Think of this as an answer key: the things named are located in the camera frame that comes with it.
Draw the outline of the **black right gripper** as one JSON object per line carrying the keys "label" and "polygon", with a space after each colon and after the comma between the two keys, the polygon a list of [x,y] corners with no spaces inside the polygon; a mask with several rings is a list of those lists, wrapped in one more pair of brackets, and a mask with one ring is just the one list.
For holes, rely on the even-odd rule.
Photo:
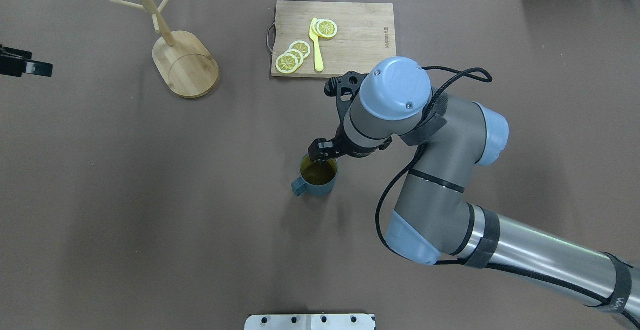
{"label": "black right gripper", "polygon": [[393,139],[372,139],[367,137],[354,126],[351,120],[344,120],[336,130],[333,139],[317,138],[308,147],[308,157],[311,163],[327,162],[343,156],[365,158],[374,152],[388,148]]}

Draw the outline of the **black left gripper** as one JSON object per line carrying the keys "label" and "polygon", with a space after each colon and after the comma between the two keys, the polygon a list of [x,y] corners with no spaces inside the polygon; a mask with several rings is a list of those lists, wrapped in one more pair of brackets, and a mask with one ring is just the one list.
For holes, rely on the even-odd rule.
{"label": "black left gripper", "polygon": [[52,77],[53,64],[46,62],[28,62],[32,52],[0,46],[0,74],[22,77],[23,74]]}

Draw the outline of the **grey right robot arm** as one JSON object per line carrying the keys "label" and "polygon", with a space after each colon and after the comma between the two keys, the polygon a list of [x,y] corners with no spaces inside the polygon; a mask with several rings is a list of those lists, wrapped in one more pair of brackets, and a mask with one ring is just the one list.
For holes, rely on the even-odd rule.
{"label": "grey right robot arm", "polygon": [[365,158],[393,136],[415,147],[375,209],[377,235],[388,250],[424,266],[490,269],[548,287],[585,307],[639,328],[639,266],[464,201],[476,166],[493,164],[509,140],[508,121],[478,102],[447,93],[468,78],[490,83],[484,68],[420,66],[384,59],[369,73],[327,80],[339,126],[331,140],[308,148],[313,163]]}

